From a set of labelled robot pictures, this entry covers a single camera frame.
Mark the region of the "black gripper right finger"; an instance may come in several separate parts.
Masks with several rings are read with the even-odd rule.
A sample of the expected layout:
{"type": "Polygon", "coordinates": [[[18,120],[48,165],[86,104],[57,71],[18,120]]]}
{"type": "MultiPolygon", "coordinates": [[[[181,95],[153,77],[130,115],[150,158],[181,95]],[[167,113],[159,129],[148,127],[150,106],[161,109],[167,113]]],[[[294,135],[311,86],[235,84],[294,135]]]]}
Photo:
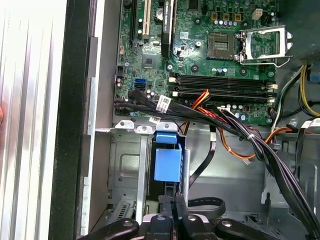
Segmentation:
{"type": "Polygon", "coordinates": [[[202,220],[202,215],[187,210],[185,197],[176,193],[174,202],[180,223],[179,240],[275,240],[276,237],[237,220],[220,218],[215,225],[202,220]]]}

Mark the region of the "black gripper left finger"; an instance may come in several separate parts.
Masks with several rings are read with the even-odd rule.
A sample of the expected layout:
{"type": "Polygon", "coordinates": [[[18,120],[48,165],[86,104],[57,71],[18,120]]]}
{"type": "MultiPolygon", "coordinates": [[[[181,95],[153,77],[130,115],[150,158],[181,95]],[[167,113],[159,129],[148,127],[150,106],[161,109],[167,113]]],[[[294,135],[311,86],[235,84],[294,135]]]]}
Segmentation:
{"type": "Polygon", "coordinates": [[[82,236],[81,240],[172,240],[172,197],[158,197],[159,213],[145,215],[142,223],[131,218],[122,218],[103,226],[95,232],[82,236]]]}

